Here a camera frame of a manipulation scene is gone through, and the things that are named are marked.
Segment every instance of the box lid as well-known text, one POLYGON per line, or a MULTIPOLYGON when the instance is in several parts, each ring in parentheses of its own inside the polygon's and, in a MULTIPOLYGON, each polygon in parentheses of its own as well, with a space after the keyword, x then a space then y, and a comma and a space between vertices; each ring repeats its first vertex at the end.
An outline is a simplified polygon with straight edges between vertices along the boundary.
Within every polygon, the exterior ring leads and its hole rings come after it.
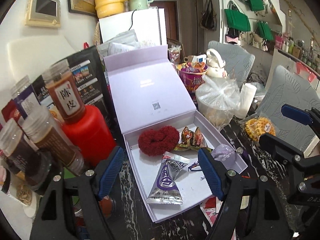
POLYGON ((104 58, 122 134, 196 109, 167 51, 155 46, 104 58))

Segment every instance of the pink container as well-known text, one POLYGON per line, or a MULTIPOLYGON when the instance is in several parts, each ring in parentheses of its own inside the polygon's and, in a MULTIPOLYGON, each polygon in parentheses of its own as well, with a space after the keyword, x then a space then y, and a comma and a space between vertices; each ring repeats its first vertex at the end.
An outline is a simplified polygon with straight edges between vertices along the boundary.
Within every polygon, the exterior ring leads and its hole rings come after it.
POLYGON ((194 93, 204 83, 201 76, 207 72, 207 68, 208 66, 204 62, 186 62, 179 65, 179 76, 189 93, 194 93))
POLYGON ((283 37, 276 35, 276 44, 275 47, 278 49, 281 49, 282 47, 282 42, 283 42, 283 37))

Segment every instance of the gray cushion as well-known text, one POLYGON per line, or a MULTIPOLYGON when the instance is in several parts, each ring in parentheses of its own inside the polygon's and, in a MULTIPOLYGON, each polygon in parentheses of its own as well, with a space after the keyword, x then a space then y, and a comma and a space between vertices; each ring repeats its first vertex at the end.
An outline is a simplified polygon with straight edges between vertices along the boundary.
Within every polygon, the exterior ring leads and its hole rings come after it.
POLYGON ((247 79, 252 68, 255 56, 238 45, 222 44, 217 41, 210 41, 209 49, 215 49, 226 61, 225 71, 235 78, 239 87, 247 79))
POLYGON ((281 113, 284 104, 302 110, 320 109, 319 97, 308 80, 277 66, 271 86, 256 112, 265 113, 270 118, 279 129, 277 137, 304 152, 316 135, 309 126, 284 117, 281 113))

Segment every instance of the blue gripper pad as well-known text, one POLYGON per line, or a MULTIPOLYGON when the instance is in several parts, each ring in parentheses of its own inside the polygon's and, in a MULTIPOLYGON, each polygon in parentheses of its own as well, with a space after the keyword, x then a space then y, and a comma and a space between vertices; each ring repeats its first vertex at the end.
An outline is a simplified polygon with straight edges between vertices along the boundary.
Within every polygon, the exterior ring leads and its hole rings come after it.
POLYGON ((100 179, 100 187, 98 192, 98 197, 103 199, 105 196, 109 195, 111 188, 116 180, 116 177, 121 170, 122 163, 124 159, 124 152, 121 147, 118 148, 117 152, 113 155, 105 172, 100 179))
POLYGON ((302 123, 303 125, 310 125, 313 121, 307 112, 287 104, 281 107, 281 113, 283 116, 302 123))
POLYGON ((198 150, 198 162, 212 194, 222 200, 224 193, 221 188, 221 179, 202 149, 198 150))

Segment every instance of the silver snack packet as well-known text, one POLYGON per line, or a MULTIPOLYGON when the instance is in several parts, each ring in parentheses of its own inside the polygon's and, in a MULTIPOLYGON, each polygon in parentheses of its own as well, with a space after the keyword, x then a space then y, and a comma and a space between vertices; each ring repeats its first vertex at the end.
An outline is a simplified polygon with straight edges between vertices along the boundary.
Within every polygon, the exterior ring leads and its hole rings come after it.
POLYGON ((190 159, 165 152, 147 203, 182 204, 182 196, 174 182, 178 173, 186 167, 190 159))

